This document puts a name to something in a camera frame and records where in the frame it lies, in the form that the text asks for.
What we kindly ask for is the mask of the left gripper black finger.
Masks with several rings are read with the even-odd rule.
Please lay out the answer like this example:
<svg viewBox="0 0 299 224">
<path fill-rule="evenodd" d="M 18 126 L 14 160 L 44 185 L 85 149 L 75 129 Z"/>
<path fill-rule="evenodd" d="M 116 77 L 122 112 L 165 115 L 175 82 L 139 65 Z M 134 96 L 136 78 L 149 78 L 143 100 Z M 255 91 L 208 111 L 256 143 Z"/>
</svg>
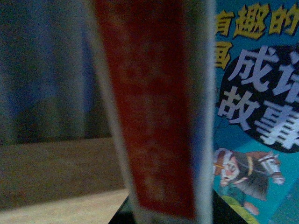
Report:
<svg viewBox="0 0 299 224">
<path fill-rule="evenodd" d="M 129 196 L 113 215 L 109 224 L 136 224 Z M 218 194 L 213 190 L 213 224 L 246 224 Z"/>
</svg>

